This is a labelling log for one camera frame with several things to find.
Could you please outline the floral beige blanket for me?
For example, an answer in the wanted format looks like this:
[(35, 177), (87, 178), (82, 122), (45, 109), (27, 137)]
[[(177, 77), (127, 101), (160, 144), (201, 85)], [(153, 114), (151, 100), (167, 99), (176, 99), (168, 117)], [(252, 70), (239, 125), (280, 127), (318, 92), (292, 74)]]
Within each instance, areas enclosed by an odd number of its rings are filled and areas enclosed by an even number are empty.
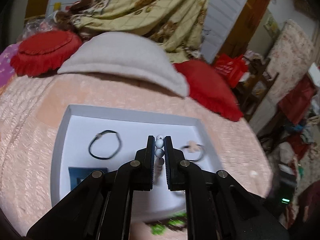
[(111, 31), (148, 38), (173, 63), (198, 59), (209, 0), (80, 0), (54, 16), (83, 41)]

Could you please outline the grey beige pillow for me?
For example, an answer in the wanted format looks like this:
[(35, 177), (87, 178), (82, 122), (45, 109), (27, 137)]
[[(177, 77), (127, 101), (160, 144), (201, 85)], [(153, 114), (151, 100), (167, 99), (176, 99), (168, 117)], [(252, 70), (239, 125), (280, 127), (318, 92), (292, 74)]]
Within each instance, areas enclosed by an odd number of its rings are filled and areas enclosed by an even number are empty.
[(124, 32), (103, 33), (85, 42), (57, 73), (111, 74), (154, 83), (182, 98), (189, 96), (185, 77), (156, 42)]

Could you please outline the red fringed cushion right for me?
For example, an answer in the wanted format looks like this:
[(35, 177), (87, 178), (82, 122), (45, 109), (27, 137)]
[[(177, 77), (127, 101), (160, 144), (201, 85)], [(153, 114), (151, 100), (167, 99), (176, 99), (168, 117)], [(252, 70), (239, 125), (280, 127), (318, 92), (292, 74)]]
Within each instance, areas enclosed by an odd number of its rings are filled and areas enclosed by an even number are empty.
[(192, 99), (230, 121), (243, 117), (235, 95), (213, 67), (200, 60), (175, 63), (174, 67), (189, 83)]

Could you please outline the dark wooden chair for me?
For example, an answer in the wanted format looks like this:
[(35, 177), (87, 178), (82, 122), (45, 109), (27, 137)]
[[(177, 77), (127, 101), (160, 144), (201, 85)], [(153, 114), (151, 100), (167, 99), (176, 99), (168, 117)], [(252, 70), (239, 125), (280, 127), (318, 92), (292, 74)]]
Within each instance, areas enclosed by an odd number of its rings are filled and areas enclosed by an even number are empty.
[(260, 59), (249, 61), (247, 79), (240, 81), (233, 89), (247, 122), (252, 119), (258, 106), (278, 78), (279, 73), (272, 77), (267, 72), (270, 61), (270, 58), (267, 58), (264, 63)]

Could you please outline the purple floral sheet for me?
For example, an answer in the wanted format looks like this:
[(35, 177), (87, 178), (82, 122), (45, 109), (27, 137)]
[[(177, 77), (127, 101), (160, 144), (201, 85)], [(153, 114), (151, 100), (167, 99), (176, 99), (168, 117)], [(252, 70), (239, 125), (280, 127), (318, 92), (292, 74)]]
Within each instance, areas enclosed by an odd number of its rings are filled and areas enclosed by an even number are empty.
[(10, 61), (17, 54), (20, 43), (15, 43), (7, 46), (0, 55), (0, 86), (3, 88), (9, 83), (9, 80), (15, 75)]

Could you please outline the blue hair claw clip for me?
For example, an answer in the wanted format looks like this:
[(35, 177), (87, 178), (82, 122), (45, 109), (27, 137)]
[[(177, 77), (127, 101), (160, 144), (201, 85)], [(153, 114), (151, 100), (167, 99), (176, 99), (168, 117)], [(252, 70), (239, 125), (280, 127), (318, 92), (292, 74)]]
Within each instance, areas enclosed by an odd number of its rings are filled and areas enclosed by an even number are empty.
[(102, 173), (107, 173), (108, 168), (69, 167), (68, 171), (71, 190), (73, 190), (92, 172), (101, 171)]

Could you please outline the red fringed cushion left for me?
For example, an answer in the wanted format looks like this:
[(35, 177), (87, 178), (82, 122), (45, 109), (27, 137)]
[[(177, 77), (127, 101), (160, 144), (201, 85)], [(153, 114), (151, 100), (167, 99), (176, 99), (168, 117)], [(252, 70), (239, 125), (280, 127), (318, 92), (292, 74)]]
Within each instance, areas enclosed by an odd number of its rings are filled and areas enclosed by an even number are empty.
[(80, 37), (71, 31), (37, 33), (20, 43), (10, 64), (18, 76), (37, 77), (60, 68), (81, 45)]

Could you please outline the pink quilted bedspread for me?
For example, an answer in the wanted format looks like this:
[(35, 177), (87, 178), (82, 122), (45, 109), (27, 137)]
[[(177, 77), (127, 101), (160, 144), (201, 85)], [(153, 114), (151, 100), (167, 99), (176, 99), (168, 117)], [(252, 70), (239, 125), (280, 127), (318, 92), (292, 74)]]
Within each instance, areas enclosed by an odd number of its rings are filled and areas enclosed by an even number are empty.
[(228, 121), (191, 98), (144, 81), (81, 74), (16, 77), (1, 92), (1, 208), (22, 235), (51, 207), (54, 141), (74, 103), (198, 118), (224, 168), (244, 188), (262, 197), (270, 189), (271, 168), (244, 119)]

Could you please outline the white cardboard tray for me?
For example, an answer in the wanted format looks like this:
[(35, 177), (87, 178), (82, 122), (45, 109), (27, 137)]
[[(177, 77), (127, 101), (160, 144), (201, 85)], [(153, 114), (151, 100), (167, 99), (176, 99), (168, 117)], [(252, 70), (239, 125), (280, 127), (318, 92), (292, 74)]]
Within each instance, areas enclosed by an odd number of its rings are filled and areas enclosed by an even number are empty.
[(51, 164), (50, 196), (57, 204), (70, 190), (69, 167), (117, 170), (146, 147), (148, 136), (170, 136), (174, 148), (210, 172), (222, 169), (199, 119), (128, 109), (69, 105), (58, 129)]

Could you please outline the red shopping bag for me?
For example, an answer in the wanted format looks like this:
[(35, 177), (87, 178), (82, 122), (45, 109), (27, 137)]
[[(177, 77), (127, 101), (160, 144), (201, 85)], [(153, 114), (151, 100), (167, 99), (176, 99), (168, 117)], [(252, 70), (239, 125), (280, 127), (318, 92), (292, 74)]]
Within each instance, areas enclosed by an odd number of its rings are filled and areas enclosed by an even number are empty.
[(241, 77), (248, 71), (248, 65), (243, 54), (235, 58), (221, 54), (213, 64), (213, 68), (231, 88), (235, 88)]

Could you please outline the red fringed cushion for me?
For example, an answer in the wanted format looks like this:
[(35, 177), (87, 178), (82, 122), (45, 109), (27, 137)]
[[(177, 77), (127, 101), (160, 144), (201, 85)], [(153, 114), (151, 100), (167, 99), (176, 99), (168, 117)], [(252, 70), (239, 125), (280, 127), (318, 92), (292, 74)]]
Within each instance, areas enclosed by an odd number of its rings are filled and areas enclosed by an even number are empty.
[(81, 45), (80, 37), (71, 31), (37, 33), (20, 43), (10, 64), (18, 76), (37, 77), (60, 68)]
[(235, 95), (213, 67), (200, 60), (175, 63), (174, 67), (189, 83), (192, 99), (230, 121), (243, 117)]

